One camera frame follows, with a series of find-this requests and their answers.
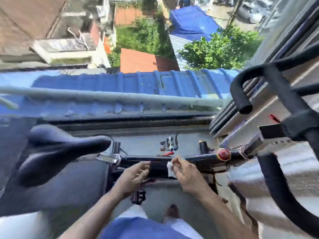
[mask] blue canopy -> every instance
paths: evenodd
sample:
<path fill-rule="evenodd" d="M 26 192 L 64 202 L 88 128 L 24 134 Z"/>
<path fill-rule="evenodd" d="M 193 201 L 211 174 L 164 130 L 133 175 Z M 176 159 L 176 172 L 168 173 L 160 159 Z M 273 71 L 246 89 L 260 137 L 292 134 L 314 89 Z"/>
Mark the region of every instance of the blue canopy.
<path fill-rule="evenodd" d="M 171 10 L 170 20 L 174 25 L 171 34 L 190 41 L 200 40 L 201 37 L 210 41 L 211 34 L 220 27 L 197 5 Z"/>

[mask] bike seat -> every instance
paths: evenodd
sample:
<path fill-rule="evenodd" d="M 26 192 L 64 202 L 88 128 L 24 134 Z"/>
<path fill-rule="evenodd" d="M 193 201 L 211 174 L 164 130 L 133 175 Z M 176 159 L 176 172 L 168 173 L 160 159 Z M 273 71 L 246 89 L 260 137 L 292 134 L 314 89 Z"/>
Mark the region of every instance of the bike seat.
<path fill-rule="evenodd" d="M 42 185 L 78 157 L 101 153 L 111 145 L 107 136 L 78 138 L 49 124 L 33 127 L 28 141 L 33 145 L 32 152 L 17 174 L 24 187 Z"/>

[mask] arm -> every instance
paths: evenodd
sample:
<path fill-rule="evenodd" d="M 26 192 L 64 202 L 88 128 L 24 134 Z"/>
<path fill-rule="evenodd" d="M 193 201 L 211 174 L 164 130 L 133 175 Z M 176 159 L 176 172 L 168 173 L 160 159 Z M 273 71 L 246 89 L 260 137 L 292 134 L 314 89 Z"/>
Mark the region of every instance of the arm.
<path fill-rule="evenodd" d="M 176 157 L 172 160 L 173 171 L 184 192 L 195 196 L 215 219 L 217 225 L 230 239 L 257 239 L 237 216 L 225 205 L 221 197 L 213 192 L 194 164 Z"/>
<path fill-rule="evenodd" d="M 59 239 L 96 239 L 108 223 L 114 208 L 130 196 L 149 173 L 149 162 L 140 162 L 124 170 L 113 188 L 80 217 Z"/>

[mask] hand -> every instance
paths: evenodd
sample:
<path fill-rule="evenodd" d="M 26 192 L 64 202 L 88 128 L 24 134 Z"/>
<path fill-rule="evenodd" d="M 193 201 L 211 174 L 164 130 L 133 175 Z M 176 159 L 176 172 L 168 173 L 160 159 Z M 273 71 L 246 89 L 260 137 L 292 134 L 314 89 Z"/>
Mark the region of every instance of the hand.
<path fill-rule="evenodd" d="M 129 197 L 148 175 L 150 164 L 143 161 L 125 169 L 110 193 L 120 200 Z"/>
<path fill-rule="evenodd" d="M 211 191 L 202 174 L 196 168 L 196 165 L 181 159 L 179 156 L 172 160 L 173 172 L 184 192 L 194 195 L 196 198 L 203 196 Z"/>

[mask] brown roof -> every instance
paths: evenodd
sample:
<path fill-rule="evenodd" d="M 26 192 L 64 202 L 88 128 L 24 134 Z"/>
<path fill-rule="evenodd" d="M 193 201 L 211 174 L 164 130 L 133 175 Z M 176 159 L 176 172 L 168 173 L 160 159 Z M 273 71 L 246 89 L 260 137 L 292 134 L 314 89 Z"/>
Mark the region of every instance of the brown roof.
<path fill-rule="evenodd" d="M 115 25 L 128 25 L 133 23 L 139 17 L 143 17 L 141 10 L 135 8 L 117 7 L 115 13 Z"/>
<path fill-rule="evenodd" d="M 44 39 L 66 0 L 0 0 L 0 53 Z"/>
<path fill-rule="evenodd" d="M 121 49 L 121 72 L 135 73 L 157 71 L 179 71 L 176 60 L 170 60 L 161 56 L 139 52 L 131 49 Z"/>

